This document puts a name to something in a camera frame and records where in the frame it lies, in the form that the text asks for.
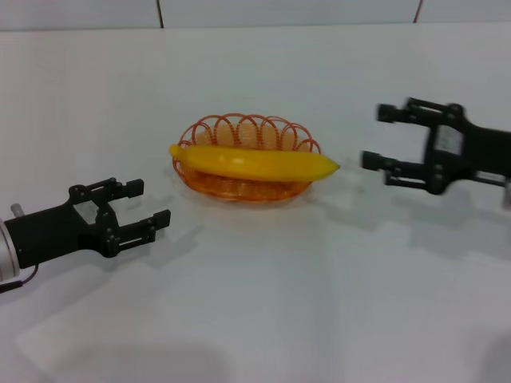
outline banana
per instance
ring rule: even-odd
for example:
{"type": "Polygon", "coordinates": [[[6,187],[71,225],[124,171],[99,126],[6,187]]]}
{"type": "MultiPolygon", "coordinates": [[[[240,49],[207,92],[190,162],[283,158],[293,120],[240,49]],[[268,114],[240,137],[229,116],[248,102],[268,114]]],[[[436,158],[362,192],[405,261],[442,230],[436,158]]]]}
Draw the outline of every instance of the banana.
{"type": "Polygon", "coordinates": [[[283,152],[194,145],[172,145],[172,157],[186,168],[243,180],[310,182],[340,168],[326,156],[310,152],[283,152]]]}

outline white tabletop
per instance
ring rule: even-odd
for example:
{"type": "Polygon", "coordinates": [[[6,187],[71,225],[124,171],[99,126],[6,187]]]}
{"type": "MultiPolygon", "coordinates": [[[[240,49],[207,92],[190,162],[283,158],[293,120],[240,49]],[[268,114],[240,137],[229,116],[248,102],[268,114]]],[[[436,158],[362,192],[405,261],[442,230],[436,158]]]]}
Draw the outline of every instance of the white tabletop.
{"type": "Polygon", "coordinates": [[[377,103],[464,105],[509,129],[511,24],[0,34],[0,216],[142,178],[148,246],[78,252],[0,296],[0,377],[23,382],[502,383],[511,216],[497,187],[389,188],[361,150],[419,160],[377,103]],[[229,112],[308,127],[343,169],[285,206],[184,188],[167,148],[229,112]]]}

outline white label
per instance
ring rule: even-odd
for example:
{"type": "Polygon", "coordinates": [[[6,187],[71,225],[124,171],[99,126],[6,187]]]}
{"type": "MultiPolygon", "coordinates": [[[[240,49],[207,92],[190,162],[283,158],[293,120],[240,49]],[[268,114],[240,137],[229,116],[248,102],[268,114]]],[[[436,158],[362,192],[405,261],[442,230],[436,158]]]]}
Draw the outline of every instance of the white label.
{"type": "Polygon", "coordinates": [[[476,177],[481,178],[483,180],[505,182],[504,176],[501,176],[500,174],[495,174],[495,173],[477,172],[476,177]]]}
{"type": "Polygon", "coordinates": [[[450,126],[440,125],[434,148],[460,156],[463,149],[463,134],[450,126]]]}
{"type": "Polygon", "coordinates": [[[93,201],[87,201],[74,205],[74,210],[86,221],[89,225],[96,223],[96,215],[99,207],[93,201]]]}

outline orange wire basket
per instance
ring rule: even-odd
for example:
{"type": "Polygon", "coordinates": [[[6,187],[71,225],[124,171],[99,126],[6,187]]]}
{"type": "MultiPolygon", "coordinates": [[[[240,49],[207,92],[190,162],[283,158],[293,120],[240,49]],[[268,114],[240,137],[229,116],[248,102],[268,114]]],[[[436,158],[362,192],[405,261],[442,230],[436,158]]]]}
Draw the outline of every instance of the orange wire basket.
{"type": "MultiPolygon", "coordinates": [[[[259,150],[321,153],[318,143],[302,125],[280,117],[230,113],[206,116],[186,129],[179,145],[218,145],[259,150]]],[[[183,182],[196,192],[246,202],[276,202],[305,191],[311,182],[267,182],[214,176],[186,168],[173,160],[183,182]]]]}

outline toy banana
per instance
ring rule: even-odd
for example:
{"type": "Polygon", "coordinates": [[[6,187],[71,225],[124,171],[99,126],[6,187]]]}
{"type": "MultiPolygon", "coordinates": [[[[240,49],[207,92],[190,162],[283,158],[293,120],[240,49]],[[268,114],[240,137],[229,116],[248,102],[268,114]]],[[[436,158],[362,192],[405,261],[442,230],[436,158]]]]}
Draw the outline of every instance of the toy banana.
{"type": "Polygon", "coordinates": [[[311,152],[285,152],[194,145],[172,145],[170,154],[183,166],[216,176],[243,180],[311,182],[340,168],[326,156],[311,152]]]}

